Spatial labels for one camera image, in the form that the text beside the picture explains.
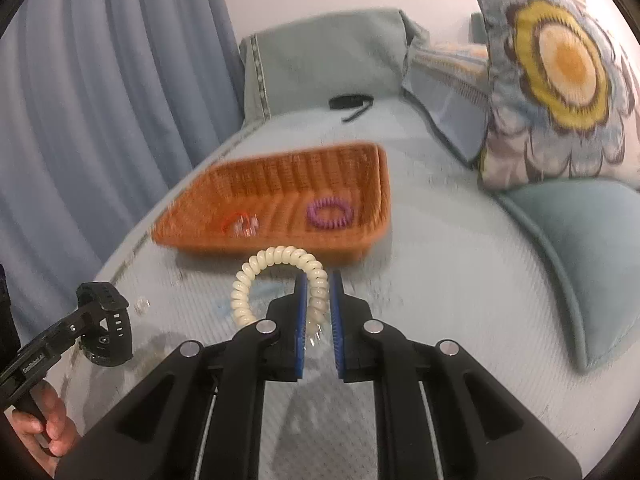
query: hand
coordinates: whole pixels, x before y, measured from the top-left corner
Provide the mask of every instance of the hand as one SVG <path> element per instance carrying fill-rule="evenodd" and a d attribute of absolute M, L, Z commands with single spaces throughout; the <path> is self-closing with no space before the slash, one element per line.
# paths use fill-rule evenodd
<path fill-rule="evenodd" d="M 78 439 L 78 430 L 74 422 L 66 416 L 66 406 L 58 397 L 53 386 L 47 381 L 42 381 L 31 391 L 34 400 L 40 407 L 42 414 L 47 418 L 47 434 L 51 442 L 49 451 L 55 457 L 49 456 L 40 447 L 36 435 L 44 431 L 42 423 L 29 413 L 14 410 L 9 421 L 18 434 L 24 446 L 38 461 L 42 468 L 53 477 L 58 466 L 60 456 L 68 453 Z"/>

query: curtain fold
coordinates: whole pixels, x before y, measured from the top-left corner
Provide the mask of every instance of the curtain fold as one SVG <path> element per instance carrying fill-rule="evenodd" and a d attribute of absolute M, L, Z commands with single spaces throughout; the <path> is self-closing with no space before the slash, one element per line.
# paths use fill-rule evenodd
<path fill-rule="evenodd" d="M 0 38 L 0 262 L 26 342 L 239 129 L 224 0 L 25 0 Z"/>

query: orange basket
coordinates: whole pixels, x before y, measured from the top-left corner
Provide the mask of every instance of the orange basket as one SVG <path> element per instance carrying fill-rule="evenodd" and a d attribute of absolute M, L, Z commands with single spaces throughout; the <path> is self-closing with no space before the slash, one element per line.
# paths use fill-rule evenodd
<path fill-rule="evenodd" d="M 306 218 L 310 202 L 348 200 L 353 222 L 323 230 Z M 300 152 L 234 160 L 207 168 L 156 221 L 157 244 L 198 253 L 251 254 L 295 246 L 322 261 L 359 260 L 390 221 L 386 154 L 377 144 L 354 142 Z M 235 237 L 221 229 L 238 211 L 256 215 L 257 234 Z"/>

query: purple coil hair tie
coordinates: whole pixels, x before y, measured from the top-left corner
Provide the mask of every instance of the purple coil hair tie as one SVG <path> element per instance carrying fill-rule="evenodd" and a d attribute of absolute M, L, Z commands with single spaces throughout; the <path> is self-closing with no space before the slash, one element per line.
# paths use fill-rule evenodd
<path fill-rule="evenodd" d="M 343 215 L 333 220 L 322 220 L 318 216 L 318 210 L 325 207 L 337 207 L 342 210 Z M 344 229 L 353 221 L 353 209 L 349 202 L 335 196 L 326 196 L 314 200 L 306 208 L 306 218 L 309 223 L 319 229 Z"/>

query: bed sheet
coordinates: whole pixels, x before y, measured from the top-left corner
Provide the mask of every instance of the bed sheet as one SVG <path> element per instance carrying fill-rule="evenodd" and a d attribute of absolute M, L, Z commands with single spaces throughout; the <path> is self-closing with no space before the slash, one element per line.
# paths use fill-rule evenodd
<path fill-rule="evenodd" d="M 226 158 L 361 139 L 380 143 L 388 156 L 391 228 L 364 260 L 343 269 L 346 292 L 410 339 L 458 341 L 589 472 L 640 399 L 640 376 L 629 373 L 640 345 L 577 374 L 535 248 L 478 189 L 476 173 L 432 135 L 422 112 L 392 98 L 377 100 L 353 123 L 341 123 L 344 114 L 313 109 L 273 118 L 245 132 Z M 76 351 L 53 371 L 58 378 L 68 374 L 63 395 L 81 431 L 185 339 L 211 344 L 235 332 L 227 298 L 241 260 L 177 253 L 147 235 L 127 243 L 119 253 L 128 254 L 126 266 L 102 277 L 132 303 L 134 359 L 99 368 Z M 290 270 L 268 269 L 252 287 L 252 303 L 264 313 L 292 284 Z M 303 380 L 267 384 L 260 478 L 375 479 L 375 435 L 372 387 L 338 381 L 326 338 L 308 350 Z"/>

